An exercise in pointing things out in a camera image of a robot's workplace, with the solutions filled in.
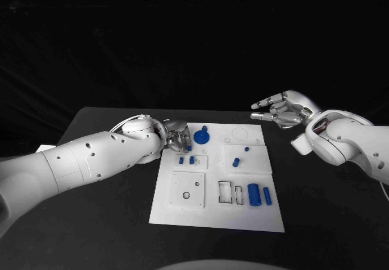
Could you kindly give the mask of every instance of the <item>black table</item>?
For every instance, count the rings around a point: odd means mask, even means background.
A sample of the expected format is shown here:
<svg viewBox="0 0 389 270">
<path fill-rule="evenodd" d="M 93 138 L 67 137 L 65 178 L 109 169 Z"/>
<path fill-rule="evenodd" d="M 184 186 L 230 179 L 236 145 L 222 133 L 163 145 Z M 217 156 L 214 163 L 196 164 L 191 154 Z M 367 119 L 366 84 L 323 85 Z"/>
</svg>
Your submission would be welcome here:
<svg viewBox="0 0 389 270">
<path fill-rule="evenodd" d="M 379 182 L 346 163 L 301 156 L 279 130 L 249 112 L 85 107 L 57 145 L 138 114 L 187 122 L 261 124 L 285 233 L 148 224 L 160 160 L 66 191 L 20 217 L 0 239 L 0 269 L 155 269 L 236 259 L 289 269 L 387 269 L 389 202 Z"/>
</svg>

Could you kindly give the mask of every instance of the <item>circular hole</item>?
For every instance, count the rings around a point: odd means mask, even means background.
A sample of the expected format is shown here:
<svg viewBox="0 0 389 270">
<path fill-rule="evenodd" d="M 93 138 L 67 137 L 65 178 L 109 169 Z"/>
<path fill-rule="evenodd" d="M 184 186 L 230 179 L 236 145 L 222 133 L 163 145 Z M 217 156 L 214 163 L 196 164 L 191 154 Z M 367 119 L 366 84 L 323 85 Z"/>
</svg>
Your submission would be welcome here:
<svg viewBox="0 0 389 270">
<path fill-rule="evenodd" d="M 379 165 L 377 165 L 379 170 L 382 170 L 383 166 L 384 166 L 384 163 L 383 163 L 383 161 L 382 161 L 382 162 L 379 163 Z"/>
</svg>

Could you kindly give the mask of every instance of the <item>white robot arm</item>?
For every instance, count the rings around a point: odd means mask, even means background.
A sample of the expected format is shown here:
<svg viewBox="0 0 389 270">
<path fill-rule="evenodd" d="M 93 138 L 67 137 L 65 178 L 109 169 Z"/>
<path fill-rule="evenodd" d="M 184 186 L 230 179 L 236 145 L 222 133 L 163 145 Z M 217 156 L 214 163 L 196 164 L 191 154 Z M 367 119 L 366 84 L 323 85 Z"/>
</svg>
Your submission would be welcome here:
<svg viewBox="0 0 389 270">
<path fill-rule="evenodd" d="M 189 152 L 186 121 L 148 115 L 125 119 L 109 132 L 0 163 L 0 237 L 17 218 L 47 198 L 160 158 L 163 148 Z"/>
<path fill-rule="evenodd" d="M 321 111 L 299 92 L 288 90 L 258 103 L 271 105 L 269 113 L 255 112 L 250 118 L 274 121 L 281 129 L 302 123 L 305 132 L 291 141 L 301 155 L 315 152 L 330 164 L 354 162 L 376 180 L 389 185 L 389 127 L 379 127 L 359 115 L 338 110 Z"/>
</svg>

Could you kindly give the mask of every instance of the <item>blue object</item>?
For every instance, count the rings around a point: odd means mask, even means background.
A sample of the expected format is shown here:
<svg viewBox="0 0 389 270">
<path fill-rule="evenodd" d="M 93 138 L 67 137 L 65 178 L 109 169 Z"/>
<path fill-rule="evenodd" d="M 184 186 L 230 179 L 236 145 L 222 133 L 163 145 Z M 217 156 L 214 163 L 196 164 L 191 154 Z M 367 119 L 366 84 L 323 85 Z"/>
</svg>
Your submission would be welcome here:
<svg viewBox="0 0 389 270">
<path fill-rule="evenodd" d="M 200 145 L 209 142 L 209 133 L 206 132 L 206 126 L 203 126 L 203 128 L 196 131 L 193 139 Z"/>
<path fill-rule="evenodd" d="M 271 205 L 269 189 L 266 187 L 263 188 L 263 193 L 265 193 L 265 204 Z"/>
<path fill-rule="evenodd" d="M 235 161 L 233 161 L 233 164 L 232 164 L 233 167 L 238 167 L 239 161 L 240 161 L 240 159 L 239 158 L 235 158 Z"/>
<path fill-rule="evenodd" d="M 258 184 L 249 184 L 248 191 L 249 191 L 249 205 L 250 206 L 262 205 Z"/>
</svg>

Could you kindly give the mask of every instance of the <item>robotic hand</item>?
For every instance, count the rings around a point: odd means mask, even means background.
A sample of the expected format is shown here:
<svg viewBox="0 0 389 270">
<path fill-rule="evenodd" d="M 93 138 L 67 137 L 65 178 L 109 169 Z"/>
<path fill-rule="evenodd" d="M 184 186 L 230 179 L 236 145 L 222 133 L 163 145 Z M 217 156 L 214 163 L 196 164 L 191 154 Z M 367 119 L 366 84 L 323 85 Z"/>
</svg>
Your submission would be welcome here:
<svg viewBox="0 0 389 270">
<path fill-rule="evenodd" d="M 0 237 L 19 217 L 47 198 L 160 158 L 163 148 L 187 153 L 187 122 L 148 115 L 125 119 L 109 132 L 0 163 Z"/>
<path fill-rule="evenodd" d="M 274 121 L 281 129 L 302 123 L 307 128 L 291 145 L 301 155 L 315 152 L 330 164 L 351 161 L 366 174 L 389 185 L 389 127 L 379 127 L 359 115 L 338 110 L 321 111 L 299 92 L 288 90 L 258 103 L 269 113 L 253 112 L 252 119 Z"/>
</svg>

